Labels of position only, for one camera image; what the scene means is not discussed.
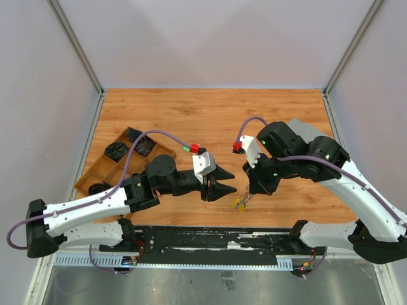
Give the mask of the keyring with coloured keys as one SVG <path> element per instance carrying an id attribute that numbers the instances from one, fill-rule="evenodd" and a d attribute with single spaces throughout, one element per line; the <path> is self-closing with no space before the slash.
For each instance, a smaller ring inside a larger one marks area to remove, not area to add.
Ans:
<path id="1" fill-rule="evenodd" d="M 253 194 L 246 191 L 234 201 L 233 208 L 239 211 L 246 209 L 248 202 L 250 202 L 253 197 Z"/>

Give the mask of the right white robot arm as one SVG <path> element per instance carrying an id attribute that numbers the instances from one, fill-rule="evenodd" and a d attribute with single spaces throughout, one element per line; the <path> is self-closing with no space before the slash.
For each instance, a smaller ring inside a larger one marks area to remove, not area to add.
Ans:
<path id="1" fill-rule="evenodd" d="M 242 169 L 250 194 L 270 196 L 284 179 L 309 179 L 330 190 L 357 216 L 343 224 L 297 221 L 288 238 L 295 254 L 333 247 L 353 250 L 375 264 L 406 258 L 406 213 L 369 183 L 336 140 L 319 135 L 306 142 L 288 124 L 275 121 L 266 123 L 256 137 L 239 133 L 233 150 L 245 154 Z"/>

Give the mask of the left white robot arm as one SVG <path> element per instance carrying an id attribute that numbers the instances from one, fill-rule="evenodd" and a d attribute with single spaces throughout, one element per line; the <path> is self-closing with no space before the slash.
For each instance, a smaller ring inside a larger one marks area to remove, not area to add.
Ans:
<path id="1" fill-rule="evenodd" d="M 178 170 L 172 156 L 161 154 L 141 173 L 101 193 L 65 203 L 30 202 L 25 225 L 27 256 L 46 257 L 61 248 L 86 244 L 117 246 L 127 252 L 136 244 L 131 223 L 121 220 L 112 229 L 103 229 L 98 219 L 147 210 L 159 205 L 160 195 L 198 192 L 202 201 L 212 202 L 237 192 L 222 184 L 235 176 L 217 165 L 211 153 L 194 155 L 192 164 L 191 170 Z"/>

